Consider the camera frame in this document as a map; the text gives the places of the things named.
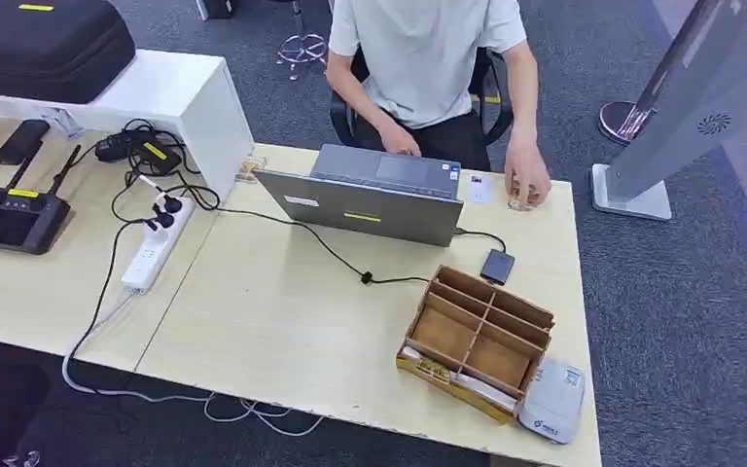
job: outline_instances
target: silver base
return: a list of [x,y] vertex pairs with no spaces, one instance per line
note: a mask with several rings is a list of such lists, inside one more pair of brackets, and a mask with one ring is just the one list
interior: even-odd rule
[[303,36],[291,36],[282,43],[279,51],[276,53],[278,59],[276,63],[291,64],[291,81],[296,81],[299,75],[296,72],[296,66],[301,63],[319,60],[326,64],[325,55],[328,53],[328,44],[322,36],[316,34],[307,34]]
[[671,219],[671,205],[668,203],[665,182],[660,181],[652,188],[637,196],[637,198],[629,201],[611,200],[608,198],[608,187],[606,184],[607,168],[608,165],[604,163],[596,163],[591,167],[591,189],[594,191],[594,209],[657,221],[668,221]]
[[625,119],[628,118],[628,114],[636,102],[611,102],[603,106],[600,109],[600,120],[597,125],[609,139],[618,142],[624,146],[631,144],[631,140],[627,139],[620,133],[620,128],[623,127]]

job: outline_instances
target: person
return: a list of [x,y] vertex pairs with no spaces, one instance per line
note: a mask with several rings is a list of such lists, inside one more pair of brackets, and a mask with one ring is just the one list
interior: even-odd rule
[[[371,72],[364,84],[351,73],[360,47]],[[506,189],[539,204],[551,180],[537,145],[537,61],[516,0],[336,0],[328,83],[359,115],[360,146],[489,171],[468,94],[480,47],[508,66],[514,125]]]

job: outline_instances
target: white t-shirt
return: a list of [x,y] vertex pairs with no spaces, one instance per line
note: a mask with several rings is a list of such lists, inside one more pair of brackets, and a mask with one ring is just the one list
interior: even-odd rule
[[477,47],[502,53],[523,40],[516,0],[336,0],[330,48],[353,56],[361,45],[368,96],[422,128],[471,111]]

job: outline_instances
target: gray laptop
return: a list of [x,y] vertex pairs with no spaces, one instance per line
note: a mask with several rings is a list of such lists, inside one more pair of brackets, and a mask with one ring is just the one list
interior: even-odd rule
[[459,162],[325,144],[310,176],[398,192],[456,199]]
[[455,198],[271,170],[253,172],[291,219],[308,224],[449,246],[462,212],[462,201]]

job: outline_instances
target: laptop keyboard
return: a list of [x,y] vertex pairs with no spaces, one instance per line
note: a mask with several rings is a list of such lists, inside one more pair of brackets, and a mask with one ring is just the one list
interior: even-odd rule
[[380,182],[377,180],[366,180],[361,178],[345,177],[343,175],[333,175],[327,173],[314,173],[313,176],[321,178],[323,180],[333,180],[335,182],[352,183],[354,185],[362,185],[365,187],[381,188],[384,190],[393,190],[395,192],[413,193],[415,195],[424,195],[426,197],[435,198],[452,198],[449,192],[442,190],[432,190],[430,188],[420,188],[411,185],[400,185],[397,183]]

